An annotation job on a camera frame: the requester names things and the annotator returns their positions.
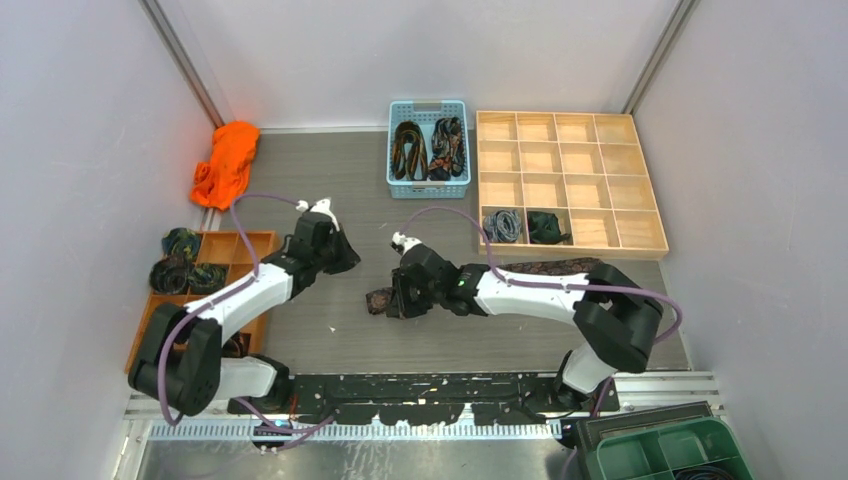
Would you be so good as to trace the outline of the dark green rolled tie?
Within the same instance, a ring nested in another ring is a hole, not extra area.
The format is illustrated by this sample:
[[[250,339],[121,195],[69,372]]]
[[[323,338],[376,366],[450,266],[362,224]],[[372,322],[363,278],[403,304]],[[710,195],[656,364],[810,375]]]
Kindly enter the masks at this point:
[[[554,213],[529,210],[527,226],[531,244],[557,245],[571,241],[571,234],[560,227],[559,219]]]

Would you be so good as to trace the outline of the light blue plastic basket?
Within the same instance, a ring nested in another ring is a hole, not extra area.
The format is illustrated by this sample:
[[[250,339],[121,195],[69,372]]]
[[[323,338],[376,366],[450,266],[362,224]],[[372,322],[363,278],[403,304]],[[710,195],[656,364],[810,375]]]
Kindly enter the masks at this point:
[[[448,181],[395,180],[391,175],[391,150],[393,136],[397,126],[403,121],[416,122],[423,133],[424,144],[431,161],[431,136],[437,120],[444,117],[459,117],[463,125],[465,145],[465,170],[459,177]],[[394,101],[389,107],[389,128],[387,132],[386,181],[394,199],[462,199],[471,183],[472,160],[469,152],[467,110],[461,100],[441,100],[436,102],[415,102],[411,100]]]

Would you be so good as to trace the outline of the green patterned rolled tie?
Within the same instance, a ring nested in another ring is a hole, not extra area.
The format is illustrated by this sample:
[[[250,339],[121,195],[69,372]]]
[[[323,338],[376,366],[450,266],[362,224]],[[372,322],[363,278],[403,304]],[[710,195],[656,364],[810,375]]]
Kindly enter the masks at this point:
[[[195,264],[187,277],[189,290],[194,295],[215,293],[226,285],[228,266],[212,263]]]

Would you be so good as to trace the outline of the green plastic bin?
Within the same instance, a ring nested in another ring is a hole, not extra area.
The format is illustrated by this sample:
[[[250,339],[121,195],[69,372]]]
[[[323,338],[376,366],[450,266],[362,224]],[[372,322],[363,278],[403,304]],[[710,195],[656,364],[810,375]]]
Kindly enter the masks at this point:
[[[752,479],[730,427],[714,417],[618,434],[587,455],[590,479]]]

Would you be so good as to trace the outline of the dark brown rolled tie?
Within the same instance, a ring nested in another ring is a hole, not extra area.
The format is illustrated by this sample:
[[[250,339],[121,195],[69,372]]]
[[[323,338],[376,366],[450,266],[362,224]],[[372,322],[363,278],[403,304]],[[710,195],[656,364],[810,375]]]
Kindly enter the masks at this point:
[[[192,268],[193,264],[184,256],[167,256],[151,268],[148,275],[149,286],[156,294],[186,294],[189,289],[188,277]]]

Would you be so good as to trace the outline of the grey patterned rolled tie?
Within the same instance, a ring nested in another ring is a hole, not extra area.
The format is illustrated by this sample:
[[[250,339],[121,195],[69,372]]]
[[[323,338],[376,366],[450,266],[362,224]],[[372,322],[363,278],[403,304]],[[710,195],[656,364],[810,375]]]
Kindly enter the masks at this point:
[[[491,243],[517,243],[523,233],[523,223],[515,209],[498,209],[485,214],[482,228]]]

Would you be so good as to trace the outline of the orange cloth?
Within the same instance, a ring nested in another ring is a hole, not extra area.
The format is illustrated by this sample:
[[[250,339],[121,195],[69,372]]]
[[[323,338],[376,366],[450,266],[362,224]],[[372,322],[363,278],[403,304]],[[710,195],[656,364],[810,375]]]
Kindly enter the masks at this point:
[[[259,138],[260,130],[244,121],[217,128],[209,158],[195,166],[189,200],[201,207],[228,210],[248,188]]]

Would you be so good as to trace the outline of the red floral dark tie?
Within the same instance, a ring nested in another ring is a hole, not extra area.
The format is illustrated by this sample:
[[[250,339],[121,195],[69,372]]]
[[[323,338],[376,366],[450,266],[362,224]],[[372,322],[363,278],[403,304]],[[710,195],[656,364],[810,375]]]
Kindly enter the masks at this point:
[[[448,181],[464,173],[466,157],[463,132],[459,117],[444,117],[436,121],[431,136],[429,180]]]

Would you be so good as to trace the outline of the orange striped dark tie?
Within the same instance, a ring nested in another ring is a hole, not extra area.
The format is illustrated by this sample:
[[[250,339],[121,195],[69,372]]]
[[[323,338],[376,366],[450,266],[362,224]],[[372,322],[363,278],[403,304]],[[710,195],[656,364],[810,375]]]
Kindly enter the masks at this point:
[[[395,180],[425,181],[427,151],[420,126],[403,121],[395,129],[391,150],[391,175]]]

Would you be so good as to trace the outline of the perforated aluminium rail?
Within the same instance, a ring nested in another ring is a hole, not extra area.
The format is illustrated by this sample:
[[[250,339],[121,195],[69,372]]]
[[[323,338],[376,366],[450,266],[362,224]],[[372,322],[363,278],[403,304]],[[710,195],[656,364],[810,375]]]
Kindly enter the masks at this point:
[[[239,441],[278,439],[273,432],[260,430],[257,419],[185,420],[177,426],[163,421],[151,424],[151,440],[178,441]],[[384,425],[375,420],[367,425],[330,424],[311,439],[314,441],[443,441],[443,440],[543,440],[561,439],[562,427],[558,422],[527,425],[476,425],[471,418],[462,418],[453,424],[412,426],[405,421]]]

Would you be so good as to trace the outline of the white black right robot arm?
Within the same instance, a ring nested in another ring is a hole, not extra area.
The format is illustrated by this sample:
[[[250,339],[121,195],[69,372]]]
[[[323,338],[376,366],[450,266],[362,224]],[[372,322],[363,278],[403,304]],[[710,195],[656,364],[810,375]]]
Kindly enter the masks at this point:
[[[583,342],[565,355],[554,382],[556,400],[567,410],[582,409],[615,373],[647,369],[663,308],[609,264],[547,276],[487,264],[456,266],[401,233],[391,246],[400,263],[392,272],[390,316],[414,318],[440,306],[457,316],[523,315],[575,327]]]

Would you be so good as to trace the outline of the black orange rolled tie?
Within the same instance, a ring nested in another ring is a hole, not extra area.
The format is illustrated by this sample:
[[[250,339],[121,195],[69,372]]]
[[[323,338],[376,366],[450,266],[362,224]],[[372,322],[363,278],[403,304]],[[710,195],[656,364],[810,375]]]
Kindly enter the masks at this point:
[[[227,339],[222,346],[223,358],[243,358],[248,355],[251,335],[237,332]]]

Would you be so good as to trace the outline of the light wooden compartment tray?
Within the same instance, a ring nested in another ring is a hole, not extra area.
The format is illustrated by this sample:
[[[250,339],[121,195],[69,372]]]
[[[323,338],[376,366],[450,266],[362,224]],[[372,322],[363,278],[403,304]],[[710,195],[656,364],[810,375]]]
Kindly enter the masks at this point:
[[[499,255],[660,260],[669,252],[630,115],[530,111],[476,114],[478,216],[515,209],[517,243]],[[554,213],[568,244],[531,244],[527,212]]]

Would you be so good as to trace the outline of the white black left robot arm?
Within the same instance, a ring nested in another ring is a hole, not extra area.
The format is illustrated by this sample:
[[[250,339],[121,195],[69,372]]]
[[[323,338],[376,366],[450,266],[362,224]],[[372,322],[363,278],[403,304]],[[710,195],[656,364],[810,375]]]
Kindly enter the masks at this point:
[[[233,400],[262,413],[285,409],[293,395],[289,368],[261,354],[227,358],[227,340],[267,311],[311,287],[319,274],[351,270],[360,258],[332,202],[294,204],[300,216],[284,247],[232,284],[185,305],[162,303],[150,316],[128,383],[155,398],[163,417],[177,425],[215,400]]]

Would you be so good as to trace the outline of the dark framed box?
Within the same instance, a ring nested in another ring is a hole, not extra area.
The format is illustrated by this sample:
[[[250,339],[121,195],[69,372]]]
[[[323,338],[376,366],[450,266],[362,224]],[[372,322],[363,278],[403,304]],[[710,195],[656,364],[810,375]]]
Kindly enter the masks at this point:
[[[658,443],[656,428],[701,418],[713,412],[705,401],[581,418],[573,423],[570,439],[577,450],[579,471],[584,479],[603,479],[600,455],[609,453],[611,478],[626,479],[670,471]]]

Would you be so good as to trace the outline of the brown paisley patterned tie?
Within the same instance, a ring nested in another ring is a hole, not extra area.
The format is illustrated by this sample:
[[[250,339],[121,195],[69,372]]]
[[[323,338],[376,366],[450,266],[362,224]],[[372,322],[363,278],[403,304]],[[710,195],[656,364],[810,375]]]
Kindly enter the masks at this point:
[[[603,261],[598,258],[581,257],[564,260],[509,263],[499,265],[499,268],[512,273],[568,276],[579,273],[589,273],[593,268],[602,263]],[[365,298],[369,314],[385,314],[388,317],[398,318],[398,301],[392,287],[385,287],[368,292]]]

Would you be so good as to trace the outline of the blue yellow rolled tie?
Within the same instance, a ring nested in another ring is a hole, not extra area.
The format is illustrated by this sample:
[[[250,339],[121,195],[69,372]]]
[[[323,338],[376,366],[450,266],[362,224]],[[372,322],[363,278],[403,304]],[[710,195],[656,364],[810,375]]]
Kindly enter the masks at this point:
[[[177,227],[171,229],[162,239],[163,254],[181,256],[189,261],[195,261],[199,255],[202,235],[194,230]]]

